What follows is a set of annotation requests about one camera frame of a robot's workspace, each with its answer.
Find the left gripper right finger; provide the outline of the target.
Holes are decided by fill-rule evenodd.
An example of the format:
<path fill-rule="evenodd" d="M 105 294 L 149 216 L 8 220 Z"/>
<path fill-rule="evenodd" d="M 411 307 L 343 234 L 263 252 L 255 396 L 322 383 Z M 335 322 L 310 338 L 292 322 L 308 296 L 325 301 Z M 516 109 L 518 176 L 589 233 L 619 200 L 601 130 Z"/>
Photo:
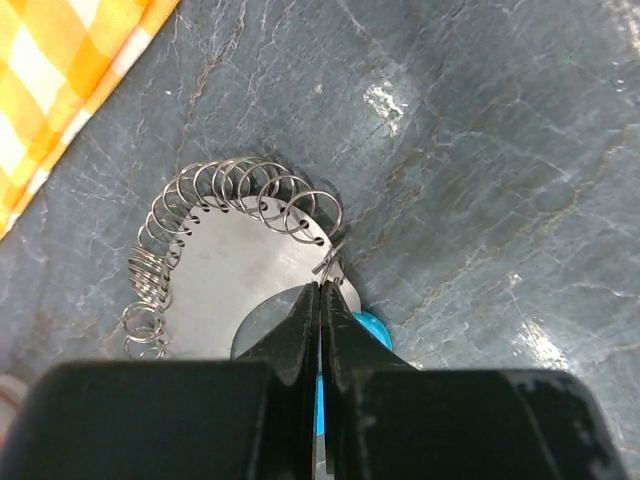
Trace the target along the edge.
<path fill-rule="evenodd" d="M 320 290 L 327 471 L 337 479 L 621 479 L 601 410 L 553 369 L 419 370 Z"/>

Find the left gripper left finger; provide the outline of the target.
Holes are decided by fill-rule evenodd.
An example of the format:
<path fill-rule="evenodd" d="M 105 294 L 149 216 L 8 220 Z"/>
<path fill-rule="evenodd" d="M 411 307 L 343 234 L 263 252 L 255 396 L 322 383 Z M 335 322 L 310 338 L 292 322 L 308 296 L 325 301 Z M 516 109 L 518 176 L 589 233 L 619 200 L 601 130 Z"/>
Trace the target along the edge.
<path fill-rule="evenodd" d="M 320 289 L 233 360 L 69 362 L 14 423 L 18 479 L 311 479 Z"/>

